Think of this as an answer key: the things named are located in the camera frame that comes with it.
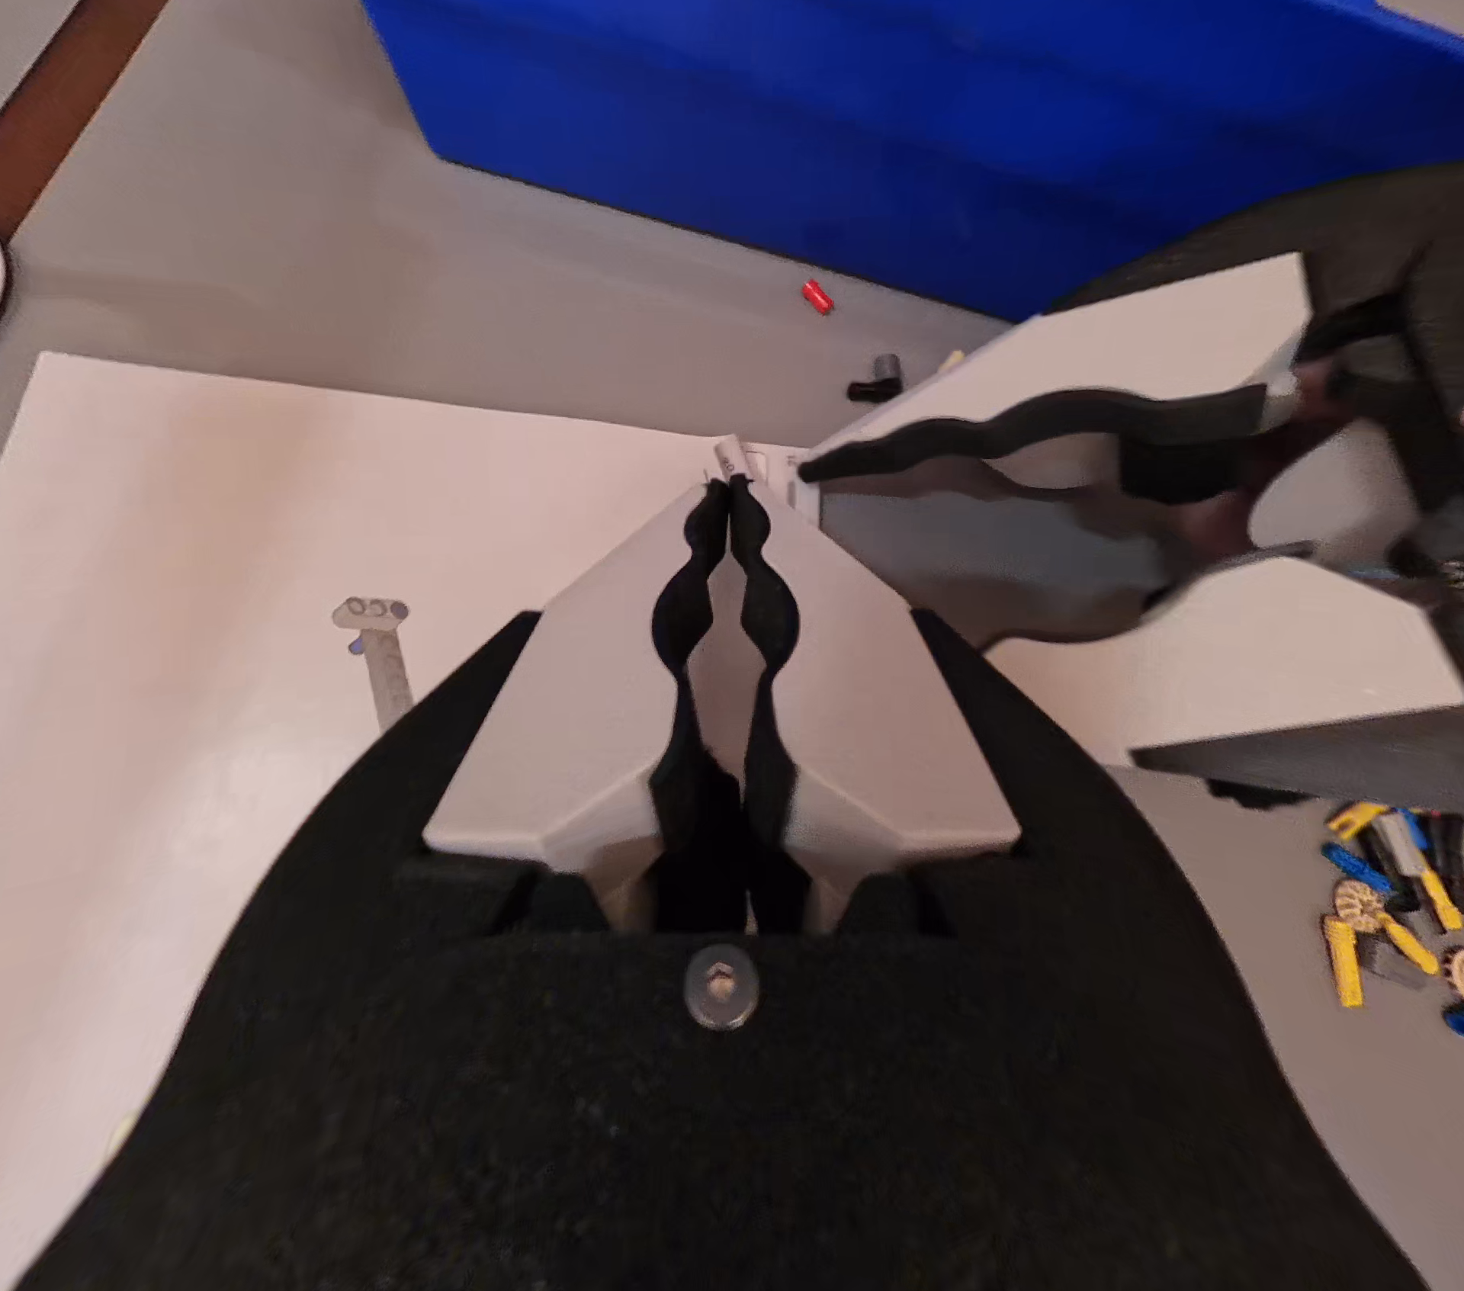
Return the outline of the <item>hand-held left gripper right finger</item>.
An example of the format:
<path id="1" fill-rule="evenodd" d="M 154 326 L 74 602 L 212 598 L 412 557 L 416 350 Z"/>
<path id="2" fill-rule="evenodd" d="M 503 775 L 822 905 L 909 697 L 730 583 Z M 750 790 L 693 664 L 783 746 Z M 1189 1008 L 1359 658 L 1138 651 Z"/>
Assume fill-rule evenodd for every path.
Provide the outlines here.
<path id="1" fill-rule="evenodd" d="M 870 878 L 1008 852 L 1020 825 L 905 598 L 767 484 L 728 480 L 761 934 L 833 932 Z"/>

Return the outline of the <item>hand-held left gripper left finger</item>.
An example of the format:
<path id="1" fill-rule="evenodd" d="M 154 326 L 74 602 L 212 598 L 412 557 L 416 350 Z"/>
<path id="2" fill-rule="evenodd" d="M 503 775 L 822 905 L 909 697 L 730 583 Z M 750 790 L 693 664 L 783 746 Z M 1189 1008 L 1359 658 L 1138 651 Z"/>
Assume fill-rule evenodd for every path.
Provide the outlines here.
<path id="1" fill-rule="evenodd" d="M 579 878 L 645 932 L 693 839 L 705 750 L 690 660 L 715 621 L 726 482 L 695 484 L 538 614 L 426 827 L 439 854 Z"/>

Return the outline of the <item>lego instruction booklet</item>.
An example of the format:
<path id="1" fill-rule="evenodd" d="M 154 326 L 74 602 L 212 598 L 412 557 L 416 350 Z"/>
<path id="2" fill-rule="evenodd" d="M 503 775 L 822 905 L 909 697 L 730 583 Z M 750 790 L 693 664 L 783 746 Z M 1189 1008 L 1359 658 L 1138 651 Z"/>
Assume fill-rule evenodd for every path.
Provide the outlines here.
<path id="1" fill-rule="evenodd" d="M 4 1285 L 140 1113 L 212 961 L 416 697 L 715 472 L 715 437 L 39 355 L 2 470 Z"/>

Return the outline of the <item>blue plastic bin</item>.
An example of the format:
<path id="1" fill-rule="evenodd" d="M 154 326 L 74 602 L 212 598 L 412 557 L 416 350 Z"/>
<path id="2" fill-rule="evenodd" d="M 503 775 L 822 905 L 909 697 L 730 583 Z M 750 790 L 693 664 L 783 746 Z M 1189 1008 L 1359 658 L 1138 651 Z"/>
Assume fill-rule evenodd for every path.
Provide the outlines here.
<path id="1" fill-rule="evenodd" d="M 361 0 L 445 161 L 1024 319 L 1255 204 L 1460 163 L 1377 0 Z"/>

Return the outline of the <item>brown wooden strip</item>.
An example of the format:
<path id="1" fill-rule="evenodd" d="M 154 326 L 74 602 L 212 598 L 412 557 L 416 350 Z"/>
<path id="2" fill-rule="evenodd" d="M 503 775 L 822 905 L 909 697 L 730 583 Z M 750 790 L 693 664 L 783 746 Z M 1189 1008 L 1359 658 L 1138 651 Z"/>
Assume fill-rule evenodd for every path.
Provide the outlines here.
<path id="1" fill-rule="evenodd" d="M 8 245 L 171 0 L 78 0 L 2 109 Z"/>

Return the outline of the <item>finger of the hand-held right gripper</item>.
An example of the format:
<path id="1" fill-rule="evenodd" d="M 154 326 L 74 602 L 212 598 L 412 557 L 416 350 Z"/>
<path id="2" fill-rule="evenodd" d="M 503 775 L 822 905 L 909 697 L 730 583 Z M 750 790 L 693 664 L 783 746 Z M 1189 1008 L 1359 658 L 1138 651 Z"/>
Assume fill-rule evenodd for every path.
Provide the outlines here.
<path id="1" fill-rule="evenodd" d="M 1111 484 L 1126 443 L 1183 454 L 1288 421 L 1309 324 L 1297 253 L 1035 317 L 810 449 L 800 480 L 977 458 L 1029 491 Z"/>
<path id="2" fill-rule="evenodd" d="M 824 501 L 913 501 L 860 540 L 987 757 L 1458 757 L 1460 604 L 1315 563 L 1194 550 L 1115 460 L 923 460 Z"/>

